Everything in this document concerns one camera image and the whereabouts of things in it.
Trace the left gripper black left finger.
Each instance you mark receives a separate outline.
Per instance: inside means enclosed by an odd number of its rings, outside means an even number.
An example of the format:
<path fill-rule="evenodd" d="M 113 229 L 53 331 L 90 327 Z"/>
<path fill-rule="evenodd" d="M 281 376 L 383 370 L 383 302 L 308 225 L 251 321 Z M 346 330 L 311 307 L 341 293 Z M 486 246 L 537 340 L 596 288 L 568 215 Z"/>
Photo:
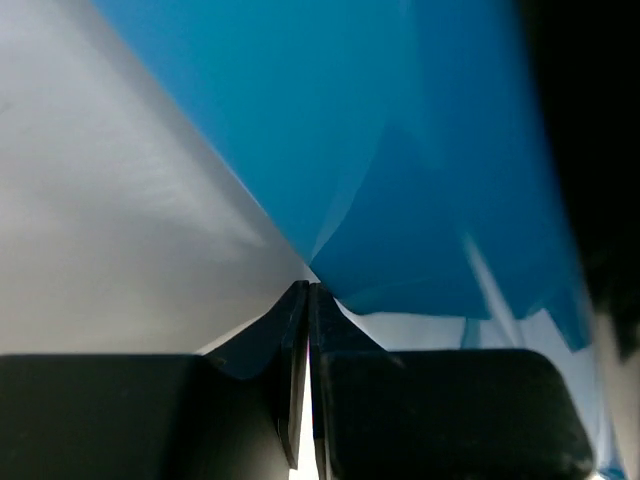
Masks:
<path fill-rule="evenodd" d="M 285 479 L 298 464 L 309 285 L 204 354 L 1 359 L 5 479 Z"/>

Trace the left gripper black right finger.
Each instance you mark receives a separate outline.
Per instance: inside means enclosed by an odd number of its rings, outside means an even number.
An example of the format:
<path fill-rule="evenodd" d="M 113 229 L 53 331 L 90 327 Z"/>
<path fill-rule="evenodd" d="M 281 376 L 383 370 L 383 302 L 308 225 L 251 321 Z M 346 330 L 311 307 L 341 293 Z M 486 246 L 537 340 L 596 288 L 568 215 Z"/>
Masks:
<path fill-rule="evenodd" d="M 387 351 L 309 290 L 323 479 L 584 479 L 586 430 L 559 370 L 524 349 Z"/>

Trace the blue hard-shell suitcase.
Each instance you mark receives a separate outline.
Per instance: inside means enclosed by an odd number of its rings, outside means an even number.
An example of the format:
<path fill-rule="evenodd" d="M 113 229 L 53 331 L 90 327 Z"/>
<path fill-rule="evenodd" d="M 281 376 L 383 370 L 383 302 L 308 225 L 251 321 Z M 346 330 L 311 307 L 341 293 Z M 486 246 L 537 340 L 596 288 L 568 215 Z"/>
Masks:
<path fill-rule="evenodd" d="M 637 2 L 97 9 L 383 344 L 637 350 Z"/>

